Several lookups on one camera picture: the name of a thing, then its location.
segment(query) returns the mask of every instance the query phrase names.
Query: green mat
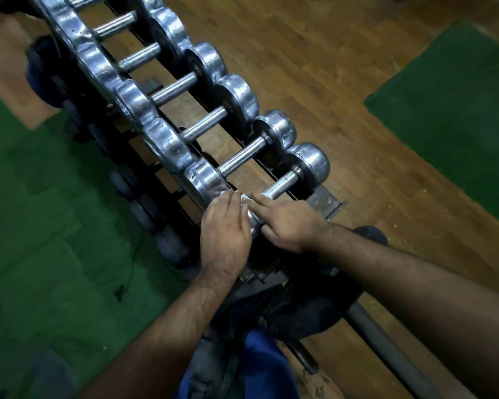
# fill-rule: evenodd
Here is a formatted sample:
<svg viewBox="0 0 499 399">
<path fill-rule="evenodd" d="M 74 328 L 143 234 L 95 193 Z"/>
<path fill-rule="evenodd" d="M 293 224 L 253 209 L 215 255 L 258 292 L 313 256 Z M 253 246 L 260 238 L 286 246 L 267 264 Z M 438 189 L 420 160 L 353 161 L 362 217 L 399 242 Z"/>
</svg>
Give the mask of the green mat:
<svg viewBox="0 0 499 399">
<path fill-rule="evenodd" d="M 499 219 L 499 43 L 457 23 L 365 105 Z"/>
<path fill-rule="evenodd" d="M 27 353 L 53 349 L 80 386 L 186 287 L 58 114 L 29 132 L 0 101 L 0 388 L 24 397 Z M 126 284 L 119 303 L 113 292 Z"/>
</svg>

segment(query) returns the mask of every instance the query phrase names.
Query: person's right arm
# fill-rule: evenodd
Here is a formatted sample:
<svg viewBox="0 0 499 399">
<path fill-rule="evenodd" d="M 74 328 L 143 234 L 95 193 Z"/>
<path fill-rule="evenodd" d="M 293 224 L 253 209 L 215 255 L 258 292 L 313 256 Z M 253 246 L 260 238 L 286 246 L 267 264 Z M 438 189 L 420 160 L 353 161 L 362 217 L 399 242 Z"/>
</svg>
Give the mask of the person's right arm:
<svg viewBox="0 0 499 399">
<path fill-rule="evenodd" d="M 262 195 L 249 208 L 262 233 L 291 252 L 314 251 L 381 302 L 475 395 L 499 397 L 499 294 L 417 256 L 325 221 L 305 201 Z"/>
</svg>

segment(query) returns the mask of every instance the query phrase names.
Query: dumbbell handle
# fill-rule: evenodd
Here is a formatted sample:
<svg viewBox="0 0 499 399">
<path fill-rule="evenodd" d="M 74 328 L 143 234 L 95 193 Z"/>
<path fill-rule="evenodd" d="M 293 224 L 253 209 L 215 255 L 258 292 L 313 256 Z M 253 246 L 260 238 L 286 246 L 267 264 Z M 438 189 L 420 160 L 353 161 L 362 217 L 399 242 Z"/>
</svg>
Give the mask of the dumbbell handle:
<svg viewBox="0 0 499 399">
<path fill-rule="evenodd" d="M 275 200 L 295 185 L 300 179 L 303 179 L 303 171 L 300 167 L 294 165 L 290 171 L 281 176 L 277 182 L 267 188 L 262 194 L 272 200 Z"/>
<path fill-rule="evenodd" d="M 159 107 L 168 103 L 169 101 L 177 98 L 182 93 L 188 91 L 192 86 L 198 82 L 198 76 L 194 72 L 190 72 L 187 75 L 181 77 L 176 82 L 170 84 L 166 88 L 163 88 L 157 93 L 151 96 L 155 106 Z"/>
<path fill-rule="evenodd" d="M 225 119 L 228 115 L 228 112 L 225 107 L 220 106 L 209 113 L 206 117 L 201 119 L 196 124 L 187 128 L 183 133 L 181 133 L 181 139 L 186 143 L 193 142 L 200 135 L 207 133 L 208 130 L 211 130 L 214 126 L 220 123 L 223 119 Z"/>
<path fill-rule="evenodd" d="M 70 5 L 74 9 L 80 9 L 80 8 L 86 7 L 87 5 L 92 4 L 96 1 L 98 1 L 98 0 L 68 0 Z"/>
<path fill-rule="evenodd" d="M 233 155 L 218 167 L 218 171 L 227 177 L 229 174 L 237 170 L 241 165 L 251 160 L 257 153 L 266 147 L 266 138 L 263 135 L 258 136 L 255 140 Z"/>
<path fill-rule="evenodd" d="M 155 42 L 149 46 L 140 49 L 138 52 L 133 53 L 131 56 L 123 58 L 118 63 L 118 68 L 124 73 L 130 73 L 138 69 L 148 61 L 155 59 L 161 52 L 161 46 Z"/>
<path fill-rule="evenodd" d="M 113 35 L 116 35 L 120 31 L 129 28 L 137 21 L 137 13 L 135 11 L 128 12 L 106 24 L 100 25 L 93 29 L 94 36 L 96 39 L 102 41 Z"/>
</svg>

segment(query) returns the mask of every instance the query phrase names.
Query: forearm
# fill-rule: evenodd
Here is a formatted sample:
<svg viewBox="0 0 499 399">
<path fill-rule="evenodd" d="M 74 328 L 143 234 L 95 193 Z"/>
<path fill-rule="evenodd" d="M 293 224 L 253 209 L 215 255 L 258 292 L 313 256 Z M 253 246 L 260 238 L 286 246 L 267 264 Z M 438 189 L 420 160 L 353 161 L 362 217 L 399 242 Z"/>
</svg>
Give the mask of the forearm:
<svg viewBox="0 0 499 399">
<path fill-rule="evenodd" d="M 226 273 L 202 271 L 80 397 L 168 397 L 234 281 Z"/>
<path fill-rule="evenodd" d="M 402 321 L 476 394 L 499 395 L 499 294 L 330 224 L 318 253 Z"/>
</svg>

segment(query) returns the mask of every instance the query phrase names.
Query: blue pants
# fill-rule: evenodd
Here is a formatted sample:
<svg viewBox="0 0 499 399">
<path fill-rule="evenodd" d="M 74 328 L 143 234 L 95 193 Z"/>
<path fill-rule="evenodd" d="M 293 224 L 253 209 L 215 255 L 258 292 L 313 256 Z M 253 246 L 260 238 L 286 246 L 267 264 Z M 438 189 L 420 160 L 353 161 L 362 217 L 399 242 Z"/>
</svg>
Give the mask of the blue pants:
<svg viewBox="0 0 499 399">
<path fill-rule="evenodd" d="M 245 399 L 299 399 L 288 360 L 264 328 L 251 330 L 240 356 L 244 374 Z M 179 386 L 178 399 L 187 399 L 190 374 Z"/>
</svg>

